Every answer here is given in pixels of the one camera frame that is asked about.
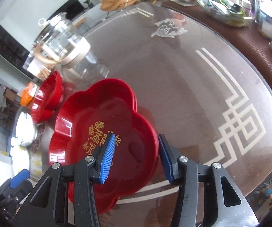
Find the gold flower pattern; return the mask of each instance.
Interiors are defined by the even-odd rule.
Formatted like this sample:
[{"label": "gold flower pattern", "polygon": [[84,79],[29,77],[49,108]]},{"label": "gold flower pattern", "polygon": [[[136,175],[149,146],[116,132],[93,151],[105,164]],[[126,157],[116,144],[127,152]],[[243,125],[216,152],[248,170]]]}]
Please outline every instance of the gold flower pattern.
[{"label": "gold flower pattern", "polygon": [[97,129],[97,130],[104,129],[105,128],[104,123],[105,122],[98,121],[98,122],[95,123],[94,128]]},{"label": "gold flower pattern", "polygon": [[[82,145],[83,149],[86,151],[88,155],[92,155],[96,146],[102,146],[105,143],[105,140],[108,135],[101,130],[104,128],[105,128],[105,122],[103,121],[98,121],[94,125],[91,125],[89,127],[90,137],[88,138],[88,140],[90,144],[88,144],[88,142],[85,142]],[[121,142],[121,138],[119,135],[115,135],[115,142],[116,142],[116,146],[118,146],[119,143]]]},{"label": "gold flower pattern", "polygon": [[93,129],[93,125],[91,125],[89,127],[89,135],[93,135],[94,134],[94,129]]},{"label": "gold flower pattern", "polygon": [[87,142],[85,142],[85,143],[83,144],[83,148],[84,148],[84,150],[86,150],[88,147],[89,147],[88,143],[87,143]]},{"label": "gold flower pattern", "polygon": [[119,145],[120,141],[121,141],[120,136],[119,136],[119,135],[116,135],[116,136],[115,136],[116,146],[118,146],[118,145]]}]

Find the rug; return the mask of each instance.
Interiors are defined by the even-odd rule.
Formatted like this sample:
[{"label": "rug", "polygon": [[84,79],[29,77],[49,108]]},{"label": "rug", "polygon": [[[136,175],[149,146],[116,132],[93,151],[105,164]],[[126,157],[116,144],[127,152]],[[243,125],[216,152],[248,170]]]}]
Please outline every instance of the rug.
[{"label": "rug", "polygon": [[260,222],[272,208],[272,179],[258,186],[246,199]]}]

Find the glass table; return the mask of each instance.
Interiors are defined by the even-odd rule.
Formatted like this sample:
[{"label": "glass table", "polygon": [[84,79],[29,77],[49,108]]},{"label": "glass table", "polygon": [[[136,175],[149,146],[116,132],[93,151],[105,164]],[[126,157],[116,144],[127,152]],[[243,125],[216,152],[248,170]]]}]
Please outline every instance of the glass table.
[{"label": "glass table", "polygon": [[[182,155],[206,165],[221,163],[244,195],[270,174],[272,91],[253,65],[218,34],[170,9],[141,3],[84,36],[95,56],[107,64],[108,77],[129,84],[138,112]],[[64,78],[64,101],[88,87]],[[48,147],[58,110],[46,124],[38,148],[29,154],[34,181],[49,167]],[[102,225],[168,227],[177,191],[159,163],[149,184],[119,199],[101,216]],[[198,222],[202,218],[200,187]]]}]

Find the orange bag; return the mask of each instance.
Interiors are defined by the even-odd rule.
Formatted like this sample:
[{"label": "orange bag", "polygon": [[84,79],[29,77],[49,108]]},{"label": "orange bag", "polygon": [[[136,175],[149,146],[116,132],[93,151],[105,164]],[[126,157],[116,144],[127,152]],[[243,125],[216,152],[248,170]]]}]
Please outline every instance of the orange bag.
[{"label": "orange bag", "polygon": [[31,91],[34,88],[34,83],[30,82],[23,91],[22,98],[21,98],[21,105],[27,107],[29,103],[32,101],[33,96],[31,96]]}]

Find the red bowl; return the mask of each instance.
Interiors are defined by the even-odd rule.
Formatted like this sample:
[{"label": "red bowl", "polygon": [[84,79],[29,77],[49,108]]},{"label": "red bowl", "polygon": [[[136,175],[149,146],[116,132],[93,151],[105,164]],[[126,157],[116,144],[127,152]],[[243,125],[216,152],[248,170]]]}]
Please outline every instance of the red bowl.
[{"label": "red bowl", "polygon": [[[99,214],[110,210],[120,196],[145,186],[157,165],[157,135],[137,113],[132,89],[122,80],[104,79],[74,93],[58,113],[49,146],[50,164],[68,165],[91,155],[108,133],[116,135],[116,149],[108,179],[94,185]],[[73,201],[73,184],[68,196]]]},{"label": "red bowl", "polygon": [[31,108],[33,123],[42,123],[52,116],[63,95],[63,80],[58,71],[52,72],[40,86]]}]

